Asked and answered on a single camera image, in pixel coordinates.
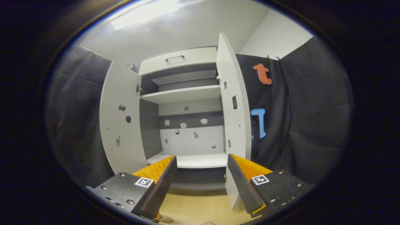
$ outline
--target white wall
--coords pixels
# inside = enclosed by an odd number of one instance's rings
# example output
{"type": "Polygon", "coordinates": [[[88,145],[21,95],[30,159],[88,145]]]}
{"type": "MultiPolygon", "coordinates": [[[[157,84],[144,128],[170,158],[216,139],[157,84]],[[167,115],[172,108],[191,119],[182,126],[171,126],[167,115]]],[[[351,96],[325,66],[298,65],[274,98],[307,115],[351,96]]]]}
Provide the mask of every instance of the white wall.
{"type": "Polygon", "coordinates": [[[283,58],[306,43],[312,34],[277,11],[270,10],[244,44],[240,54],[283,58]]]}

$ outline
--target white cabinet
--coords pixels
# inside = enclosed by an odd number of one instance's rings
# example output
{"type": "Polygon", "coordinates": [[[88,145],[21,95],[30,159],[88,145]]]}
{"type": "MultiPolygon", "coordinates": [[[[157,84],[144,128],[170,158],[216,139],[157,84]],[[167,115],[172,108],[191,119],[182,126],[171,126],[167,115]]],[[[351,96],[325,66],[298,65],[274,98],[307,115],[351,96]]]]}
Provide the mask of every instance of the white cabinet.
{"type": "MultiPolygon", "coordinates": [[[[218,51],[206,47],[156,56],[142,61],[139,74],[113,62],[102,92],[100,130],[115,173],[131,173],[170,155],[177,156],[178,168],[187,169],[226,167],[228,153],[250,159],[246,88],[225,34],[220,34],[218,51]],[[210,64],[212,68],[202,67],[210,64]],[[149,83],[150,93],[144,88],[149,83]],[[145,93],[140,95],[136,86],[145,93]],[[139,119],[139,101],[144,100],[158,108],[158,119],[151,123],[160,128],[154,139],[160,141],[160,151],[147,158],[140,123],[148,121],[139,119]]],[[[226,173],[234,208],[238,191],[229,170],[226,173]]]]}

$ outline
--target blue letter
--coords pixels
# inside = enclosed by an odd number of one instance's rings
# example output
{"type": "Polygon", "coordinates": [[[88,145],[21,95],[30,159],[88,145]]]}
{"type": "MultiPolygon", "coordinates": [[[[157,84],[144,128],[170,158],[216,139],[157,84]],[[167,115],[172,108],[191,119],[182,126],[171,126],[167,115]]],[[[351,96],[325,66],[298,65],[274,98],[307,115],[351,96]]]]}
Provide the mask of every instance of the blue letter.
{"type": "Polygon", "coordinates": [[[252,116],[258,116],[258,123],[260,124],[260,139],[264,138],[267,133],[264,131],[264,114],[265,114],[265,109],[263,108],[258,108],[258,109],[253,109],[250,114],[252,116]]]}

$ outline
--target open cabinet door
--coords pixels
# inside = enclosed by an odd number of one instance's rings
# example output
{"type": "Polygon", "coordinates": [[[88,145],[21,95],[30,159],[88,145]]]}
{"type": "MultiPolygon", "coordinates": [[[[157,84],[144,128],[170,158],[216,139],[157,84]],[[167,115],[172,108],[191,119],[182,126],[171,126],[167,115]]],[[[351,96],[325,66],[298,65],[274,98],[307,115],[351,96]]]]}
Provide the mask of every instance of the open cabinet door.
{"type": "MultiPolygon", "coordinates": [[[[250,159],[251,124],[246,87],[239,62],[224,33],[220,33],[216,64],[224,110],[226,153],[250,159]]],[[[239,192],[228,167],[226,175],[225,188],[234,209],[240,200],[239,192]]]]}
{"type": "Polygon", "coordinates": [[[104,151],[115,174],[147,166],[140,133],[141,76],[113,61],[100,100],[100,132],[104,151]]]}

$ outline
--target drawer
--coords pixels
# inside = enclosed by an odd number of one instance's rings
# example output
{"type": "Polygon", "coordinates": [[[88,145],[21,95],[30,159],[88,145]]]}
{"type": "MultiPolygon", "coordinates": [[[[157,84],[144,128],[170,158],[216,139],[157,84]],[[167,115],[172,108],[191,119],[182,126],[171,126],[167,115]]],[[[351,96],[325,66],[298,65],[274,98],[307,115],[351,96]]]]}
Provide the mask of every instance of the drawer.
{"type": "Polygon", "coordinates": [[[216,47],[193,48],[159,55],[143,60],[140,64],[139,75],[143,76],[161,70],[182,66],[215,63],[216,47]]]}

